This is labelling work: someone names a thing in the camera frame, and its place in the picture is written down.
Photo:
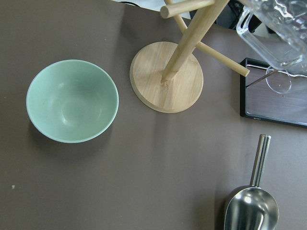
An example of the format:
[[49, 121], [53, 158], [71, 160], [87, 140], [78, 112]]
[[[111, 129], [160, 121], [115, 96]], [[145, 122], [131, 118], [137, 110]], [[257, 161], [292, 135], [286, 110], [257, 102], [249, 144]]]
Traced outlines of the wooden cup stand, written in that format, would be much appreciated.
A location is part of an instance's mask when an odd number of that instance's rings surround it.
[[165, 1], [160, 14], [175, 19], [182, 38], [178, 44], [149, 44], [134, 57], [130, 82], [146, 106], [162, 113], [178, 113], [195, 104], [203, 89], [203, 72], [192, 54], [196, 48], [244, 77], [249, 74], [247, 68], [201, 42], [227, 4], [226, 0]]

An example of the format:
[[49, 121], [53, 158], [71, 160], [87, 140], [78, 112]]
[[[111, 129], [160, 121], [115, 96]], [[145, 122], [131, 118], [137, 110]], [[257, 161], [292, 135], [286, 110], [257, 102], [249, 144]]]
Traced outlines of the steel ice scoop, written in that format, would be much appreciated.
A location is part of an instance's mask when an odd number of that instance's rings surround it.
[[261, 134], [249, 185], [234, 189], [224, 206], [224, 230], [274, 230], [279, 209], [274, 197], [260, 187], [271, 136]]

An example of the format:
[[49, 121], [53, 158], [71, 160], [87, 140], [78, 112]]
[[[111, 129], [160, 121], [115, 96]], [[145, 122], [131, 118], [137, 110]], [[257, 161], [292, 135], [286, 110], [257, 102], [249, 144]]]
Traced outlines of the green bowl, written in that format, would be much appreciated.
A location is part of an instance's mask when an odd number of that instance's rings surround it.
[[112, 78], [99, 66], [83, 60], [63, 60], [41, 70], [26, 95], [34, 127], [63, 143], [89, 141], [114, 121], [119, 94]]

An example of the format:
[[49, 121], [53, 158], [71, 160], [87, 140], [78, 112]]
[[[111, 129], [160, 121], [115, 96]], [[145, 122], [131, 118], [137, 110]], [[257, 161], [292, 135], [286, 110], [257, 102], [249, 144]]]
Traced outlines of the wine glass rack tray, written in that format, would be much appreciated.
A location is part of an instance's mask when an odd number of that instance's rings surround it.
[[240, 115], [242, 117], [307, 127], [307, 92], [278, 94], [271, 90], [265, 80], [246, 86], [266, 73], [266, 62], [245, 58], [240, 65], [249, 74], [240, 76]]

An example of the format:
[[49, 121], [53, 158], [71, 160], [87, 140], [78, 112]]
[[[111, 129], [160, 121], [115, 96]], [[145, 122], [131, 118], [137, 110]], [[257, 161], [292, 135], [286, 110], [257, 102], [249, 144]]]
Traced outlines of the clear glass on stand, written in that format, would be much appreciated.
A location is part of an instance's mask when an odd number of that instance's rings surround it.
[[[236, 31], [270, 66], [294, 77], [307, 76], [307, 2], [305, 0], [242, 0]], [[248, 29], [253, 16], [272, 29], [287, 48], [272, 51]]]

